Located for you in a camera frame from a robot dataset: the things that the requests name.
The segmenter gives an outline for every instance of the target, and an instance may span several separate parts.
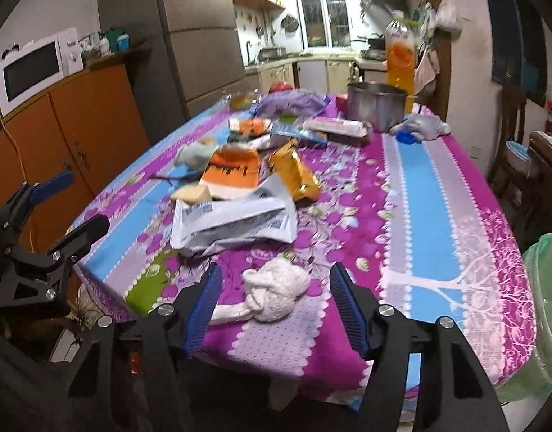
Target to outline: silver bolt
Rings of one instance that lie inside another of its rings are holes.
[[[158,307],[158,313],[163,317],[167,317],[172,312],[174,312],[174,305],[171,303],[163,303],[160,307]]]
[[[454,320],[452,320],[450,317],[442,317],[440,320],[439,320],[439,323],[444,327],[444,328],[451,328],[454,326]]]
[[[98,326],[101,328],[108,328],[112,324],[112,317],[104,315],[98,319]]]
[[[388,304],[381,305],[378,307],[378,312],[380,312],[380,315],[383,317],[391,317],[394,315],[394,307]]]

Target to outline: refrigerator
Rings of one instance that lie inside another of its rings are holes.
[[[102,31],[144,40],[126,69],[152,144],[247,90],[232,0],[98,0],[98,13]]]

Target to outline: white microwave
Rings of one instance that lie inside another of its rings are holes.
[[[43,89],[84,69],[75,27],[30,42],[0,62],[2,116]]]

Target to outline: yellow package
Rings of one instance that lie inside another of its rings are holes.
[[[320,197],[320,184],[312,171],[300,159],[296,140],[290,140],[268,157],[270,172],[276,172],[295,202],[308,198],[316,201]]]

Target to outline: green plastic bag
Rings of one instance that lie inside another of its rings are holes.
[[[541,396],[552,390],[552,234],[540,237],[524,253],[536,311],[536,346],[528,361],[496,387],[501,402]]]

